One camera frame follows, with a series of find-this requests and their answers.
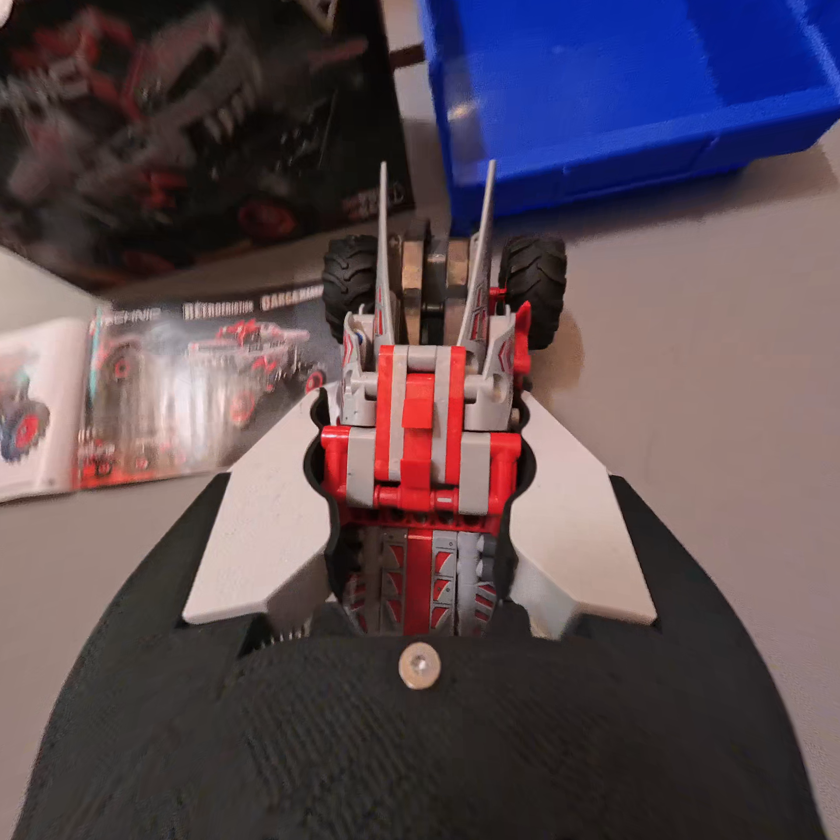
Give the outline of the blue plastic bin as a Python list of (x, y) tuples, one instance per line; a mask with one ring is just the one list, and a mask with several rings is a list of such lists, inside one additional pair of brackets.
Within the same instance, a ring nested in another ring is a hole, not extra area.
[(839, 2), (417, 2), (453, 227), (732, 172), (838, 121)]

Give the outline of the red grey toy monster truck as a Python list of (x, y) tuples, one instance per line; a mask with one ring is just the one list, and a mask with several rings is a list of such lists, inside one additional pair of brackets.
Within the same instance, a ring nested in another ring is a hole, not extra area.
[(518, 236), (493, 278), (496, 169), (477, 231), (444, 240), (445, 278), (428, 223), (389, 235), (386, 164), (377, 235), (333, 240), (324, 257), (342, 344), (319, 438), (325, 562), (357, 634), (480, 636), (518, 570), (512, 502), (536, 471), (524, 392), (531, 351), (559, 327), (567, 258), (561, 239)]

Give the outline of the grey desk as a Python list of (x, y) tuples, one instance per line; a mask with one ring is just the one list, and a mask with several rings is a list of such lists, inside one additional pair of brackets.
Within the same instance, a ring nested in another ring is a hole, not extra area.
[[(569, 286), (535, 394), (740, 615), (838, 838), (838, 125), (740, 174), (498, 223)], [(1, 832), (110, 601), (208, 478), (2, 506)]]

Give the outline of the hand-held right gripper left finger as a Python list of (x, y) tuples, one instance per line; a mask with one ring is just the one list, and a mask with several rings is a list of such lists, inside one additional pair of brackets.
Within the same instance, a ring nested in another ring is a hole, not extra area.
[(263, 615), (271, 625), (304, 625), (328, 599), (329, 503), (304, 459), (320, 433), (312, 409), (333, 394), (333, 387), (306, 394), (229, 470), (185, 623)]

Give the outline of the black toy set box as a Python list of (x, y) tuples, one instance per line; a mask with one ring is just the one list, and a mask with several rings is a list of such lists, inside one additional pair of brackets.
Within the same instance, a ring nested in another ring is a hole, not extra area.
[(1, 238), (86, 291), (415, 207), (381, 2), (2, 2)]

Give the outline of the toy truck instruction booklet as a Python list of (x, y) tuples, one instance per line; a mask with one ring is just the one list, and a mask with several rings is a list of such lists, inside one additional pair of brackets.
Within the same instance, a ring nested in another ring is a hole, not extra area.
[(323, 284), (2, 334), (1, 501), (213, 473), (334, 380)]

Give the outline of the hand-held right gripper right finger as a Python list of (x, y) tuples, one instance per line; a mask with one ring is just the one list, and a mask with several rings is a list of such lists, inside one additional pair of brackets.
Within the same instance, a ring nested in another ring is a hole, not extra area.
[(533, 478), (511, 502), (515, 555), (500, 629), (559, 639), (583, 617), (652, 627), (657, 610), (607, 468), (524, 393), (523, 454)]

